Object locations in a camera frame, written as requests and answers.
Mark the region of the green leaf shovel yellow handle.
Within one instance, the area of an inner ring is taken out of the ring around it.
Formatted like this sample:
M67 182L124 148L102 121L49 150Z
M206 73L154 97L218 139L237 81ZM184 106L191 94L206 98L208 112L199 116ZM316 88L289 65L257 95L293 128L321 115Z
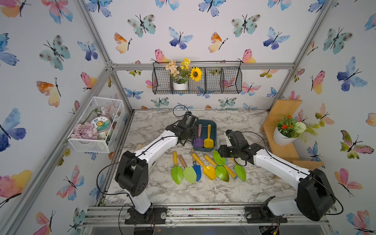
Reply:
M176 151L173 152L173 161L174 161L174 167L171 170L171 177L172 177L172 180L177 185L180 185L183 180L183 170L178 165L178 155Z

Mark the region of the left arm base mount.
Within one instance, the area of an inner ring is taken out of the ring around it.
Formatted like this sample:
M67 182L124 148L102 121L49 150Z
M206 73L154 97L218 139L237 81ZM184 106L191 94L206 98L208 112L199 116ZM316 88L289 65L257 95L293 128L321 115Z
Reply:
M125 215L126 225L160 225L165 224L167 218L167 208L154 207L153 205L144 213L139 213L134 206L131 206Z

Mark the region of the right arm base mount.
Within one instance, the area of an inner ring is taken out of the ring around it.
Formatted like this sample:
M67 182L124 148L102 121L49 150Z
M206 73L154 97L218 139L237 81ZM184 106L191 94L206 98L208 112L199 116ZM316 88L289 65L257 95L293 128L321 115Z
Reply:
M274 198L275 196L271 196L259 205L245 207L244 217L246 218L247 223L287 223L286 218L282 215L274 215L268 208L267 204Z

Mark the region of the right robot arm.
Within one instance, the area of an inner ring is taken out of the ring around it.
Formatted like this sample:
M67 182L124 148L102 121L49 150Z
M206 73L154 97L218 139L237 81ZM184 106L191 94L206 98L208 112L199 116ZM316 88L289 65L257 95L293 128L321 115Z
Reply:
M275 221L284 215L304 215L319 221L338 202L326 174L320 169L309 170L290 163L265 147L249 144L240 131L227 130L226 144L218 149L223 158L241 159L247 164L264 168L290 184L296 195L272 196L256 210L256 218L265 222Z

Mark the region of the purple shovel pink handle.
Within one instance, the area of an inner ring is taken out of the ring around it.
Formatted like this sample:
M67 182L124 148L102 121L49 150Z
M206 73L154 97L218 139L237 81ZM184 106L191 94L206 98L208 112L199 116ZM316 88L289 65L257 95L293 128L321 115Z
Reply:
M198 125L198 136L193 142L193 146L195 148L203 148L204 147L204 140L201 138L201 132L202 132L202 124Z

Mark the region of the green shovel wooden handle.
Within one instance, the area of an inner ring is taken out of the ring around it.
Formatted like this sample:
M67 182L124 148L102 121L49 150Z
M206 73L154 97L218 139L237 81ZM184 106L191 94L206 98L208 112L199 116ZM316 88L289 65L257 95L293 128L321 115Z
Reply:
M184 167L184 170L183 170L184 178L186 179L187 182L194 184L196 182L197 175L193 167L187 166L182 155L178 155L178 159L180 160L180 162L182 163L182 166Z

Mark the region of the yellow scoop shovel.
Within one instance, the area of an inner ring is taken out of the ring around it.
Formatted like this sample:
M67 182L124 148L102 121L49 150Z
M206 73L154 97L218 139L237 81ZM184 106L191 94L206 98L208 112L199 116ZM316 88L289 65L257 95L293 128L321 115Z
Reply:
M206 175L210 180L213 181L217 177L215 169L212 166L205 166L195 153L193 153L192 156L203 167L204 175Z

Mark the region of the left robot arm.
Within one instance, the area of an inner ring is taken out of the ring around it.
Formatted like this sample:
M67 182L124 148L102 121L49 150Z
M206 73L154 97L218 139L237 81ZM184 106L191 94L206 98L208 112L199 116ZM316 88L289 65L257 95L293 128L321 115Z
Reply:
M115 181L129 195L135 210L145 214L152 206L145 189L151 166L172 147L193 139L194 124L198 120L187 111L181 120L167 126L162 134L145 147L135 152L122 154L115 174Z

